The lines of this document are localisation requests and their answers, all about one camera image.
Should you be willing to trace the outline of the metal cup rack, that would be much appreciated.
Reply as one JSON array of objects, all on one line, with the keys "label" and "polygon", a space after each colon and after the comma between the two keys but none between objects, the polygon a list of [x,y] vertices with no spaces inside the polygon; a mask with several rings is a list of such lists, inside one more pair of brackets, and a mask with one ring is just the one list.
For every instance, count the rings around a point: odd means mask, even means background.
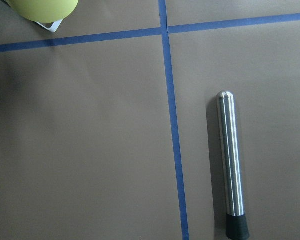
[{"label": "metal cup rack", "polygon": [[41,23],[41,22],[36,22],[36,23],[43,29],[45,29],[51,33],[55,33],[58,30],[58,28],[60,27],[62,22],[63,22],[63,19],[60,19],[60,20],[52,22],[52,23]]}]

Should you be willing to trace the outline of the yellow-green cup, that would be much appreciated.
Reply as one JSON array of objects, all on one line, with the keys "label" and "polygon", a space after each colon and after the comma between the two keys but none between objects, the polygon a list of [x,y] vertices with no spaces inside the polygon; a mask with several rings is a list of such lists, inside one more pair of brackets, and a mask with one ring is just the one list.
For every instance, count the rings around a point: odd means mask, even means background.
[{"label": "yellow-green cup", "polygon": [[6,0],[23,18],[40,23],[53,23],[67,18],[77,7],[78,0]]}]

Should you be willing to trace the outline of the steel muddler black tip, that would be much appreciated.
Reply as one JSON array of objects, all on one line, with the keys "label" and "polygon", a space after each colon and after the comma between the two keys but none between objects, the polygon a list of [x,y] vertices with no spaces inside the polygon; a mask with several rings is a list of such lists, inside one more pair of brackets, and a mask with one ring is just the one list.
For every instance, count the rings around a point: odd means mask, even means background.
[{"label": "steel muddler black tip", "polygon": [[245,214],[234,94],[221,91],[216,102],[226,199],[225,233],[230,240],[247,240],[250,232]]}]

